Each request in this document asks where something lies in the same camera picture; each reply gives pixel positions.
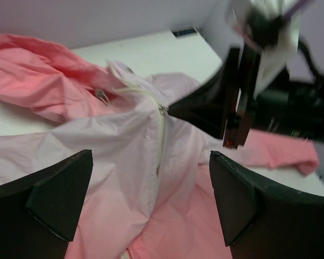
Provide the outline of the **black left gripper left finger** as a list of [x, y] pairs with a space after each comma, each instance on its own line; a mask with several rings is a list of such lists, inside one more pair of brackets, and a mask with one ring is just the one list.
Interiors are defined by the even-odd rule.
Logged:
[[92, 151], [0, 185], [0, 258], [64, 258], [93, 169]]

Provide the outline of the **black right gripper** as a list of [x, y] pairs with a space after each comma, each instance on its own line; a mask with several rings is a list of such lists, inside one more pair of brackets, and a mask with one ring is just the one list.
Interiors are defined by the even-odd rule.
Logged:
[[324, 75], [318, 74], [312, 81], [291, 80], [284, 68], [255, 101], [260, 60], [256, 50], [243, 47], [236, 83], [237, 107], [228, 117], [223, 146], [244, 146], [251, 127], [324, 143]]

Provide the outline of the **pink hooded zip jacket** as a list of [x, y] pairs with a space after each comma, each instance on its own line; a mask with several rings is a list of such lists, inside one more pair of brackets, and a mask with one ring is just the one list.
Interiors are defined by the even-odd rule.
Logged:
[[166, 109], [198, 88], [181, 73], [142, 78], [66, 47], [0, 34], [0, 100], [57, 122], [0, 135], [0, 185], [83, 150], [93, 169], [64, 258], [230, 258], [209, 174], [221, 143]]

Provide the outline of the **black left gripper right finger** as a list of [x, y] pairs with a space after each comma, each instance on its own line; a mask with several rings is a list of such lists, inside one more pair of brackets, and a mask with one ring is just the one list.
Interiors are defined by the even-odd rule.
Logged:
[[266, 178], [220, 152], [210, 177], [233, 258], [324, 258], [324, 197]]

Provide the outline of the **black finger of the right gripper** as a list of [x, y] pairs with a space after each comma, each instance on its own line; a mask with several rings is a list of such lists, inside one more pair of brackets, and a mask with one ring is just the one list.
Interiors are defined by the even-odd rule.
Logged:
[[168, 107], [168, 114], [189, 122], [215, 139], [222, 140], [238, 96], [240, 48], [232, 47], [220, 69], [200, 88]]

